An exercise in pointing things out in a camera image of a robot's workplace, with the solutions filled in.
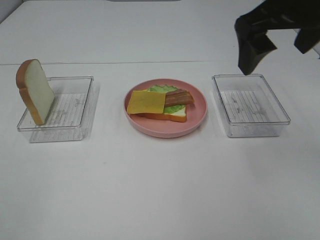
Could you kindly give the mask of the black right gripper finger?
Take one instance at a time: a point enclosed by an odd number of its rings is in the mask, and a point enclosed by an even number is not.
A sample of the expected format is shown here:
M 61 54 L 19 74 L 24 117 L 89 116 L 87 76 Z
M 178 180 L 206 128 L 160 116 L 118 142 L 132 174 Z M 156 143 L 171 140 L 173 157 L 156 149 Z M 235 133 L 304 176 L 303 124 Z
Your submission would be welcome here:
M 267 36 L 267 29 L 247 31 L 236 29 L 238 40 L 238 67 L 244 75 L 250 75 L 270 52 L 277 49 Z
M 311 49 L 314 49 L 320 43 L 320 27 L 305 27 L 295 28 L 297 33 L 294 46 L 302 53 L 305 54 Z

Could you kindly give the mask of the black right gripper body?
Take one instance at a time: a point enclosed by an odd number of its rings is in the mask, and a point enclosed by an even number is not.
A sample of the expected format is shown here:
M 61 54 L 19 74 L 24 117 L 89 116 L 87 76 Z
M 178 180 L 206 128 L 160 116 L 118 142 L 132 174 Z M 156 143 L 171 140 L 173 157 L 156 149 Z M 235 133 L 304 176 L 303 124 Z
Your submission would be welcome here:
M 320 28 L 318 0 L 265 0 L 235 22 L 240 34 L 260 33 L 267 30 Z

